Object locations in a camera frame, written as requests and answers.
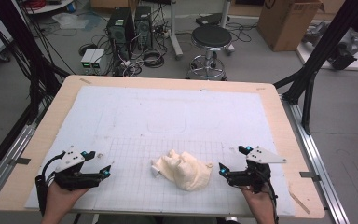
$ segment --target cardboard box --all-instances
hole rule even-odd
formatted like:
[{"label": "cardboard box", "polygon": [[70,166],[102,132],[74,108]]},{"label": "cardboard box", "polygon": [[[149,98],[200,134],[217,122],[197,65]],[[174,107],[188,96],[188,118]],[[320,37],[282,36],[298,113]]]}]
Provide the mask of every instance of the cardboard box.
[{"label": "cardboard box", "polygon": [[296,50],[320,0],[266,0],[257,30],[273,51]]},{"label": "cardboard box", "polygon": [[115,7],[130,7],[134,12],[139,0],[91,0],[91,7],[105,12],[111,12]]}]

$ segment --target table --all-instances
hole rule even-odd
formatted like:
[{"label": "table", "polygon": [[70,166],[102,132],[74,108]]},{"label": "table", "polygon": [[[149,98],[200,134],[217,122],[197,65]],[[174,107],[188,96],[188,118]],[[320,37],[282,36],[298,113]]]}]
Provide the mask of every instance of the table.
[{"label": "table", "polygon": [[295,217],[321,218],[325,215],[318,193],[309,178],[299,172],[308,168],[285,115],[275,88],[265,83],[217,82],[204,80],[157,79],[138,77],[70,76],[63,83],[55,100],[41,121],[22,157],[31,159],[28,165],[17,164],[0,192],[1,211],[26,211],[25,202],[34,185],[40,164],[50,149],[68,111],[82,86],[112,86],[148,89],[211,90],[257,93],[262,99],[268,125],[279,154],[288,161],[283,171],[296,209]]}]

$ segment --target black stool seat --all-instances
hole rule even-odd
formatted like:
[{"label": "black stool seat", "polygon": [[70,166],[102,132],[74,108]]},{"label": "black stool seat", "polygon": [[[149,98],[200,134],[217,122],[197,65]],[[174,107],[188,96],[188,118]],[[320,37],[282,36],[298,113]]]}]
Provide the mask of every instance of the black stool seat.
[{"label": "black stool seat", "polygon": [[193,31],[191,37],[199,48],[221,49],[231,43],[230,32],[220,26],[200,26]]}]

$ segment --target computer tower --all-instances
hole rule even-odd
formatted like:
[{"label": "computer tower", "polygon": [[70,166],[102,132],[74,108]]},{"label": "computer tower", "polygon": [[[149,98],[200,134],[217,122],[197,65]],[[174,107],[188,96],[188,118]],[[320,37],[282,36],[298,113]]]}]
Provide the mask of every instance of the computer tower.
[{"label": "computer tower", "polygon": [[138,49],[151,49],[153,47],[152,9],[148,6],[138,6],[135,11],[135,32]]},{"label": "computer tower", "polygon": [[131,9],[129,7],[115,7],[106,30],[114,49],[119,50],[123,60],[130,60],[135,48],[135,29],[133,26]]}]

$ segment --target black metal pole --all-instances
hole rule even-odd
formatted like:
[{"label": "black metal pole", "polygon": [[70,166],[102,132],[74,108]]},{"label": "black metal pole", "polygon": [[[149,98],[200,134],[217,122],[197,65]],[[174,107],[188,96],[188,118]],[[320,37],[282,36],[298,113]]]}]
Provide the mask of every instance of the black metal pole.
[{"label": "black metal pole", "polygon": [[304,91],[306,92],[301,123],[307,134],[310,134],[310,106],[314,79],[356,18],[358,18],[358,0],[346,0],[304,66],[290,77],[274,83],[278,89],[293,82],[289,91],[282,95],[290,104],[297,104],[298,98]]}]

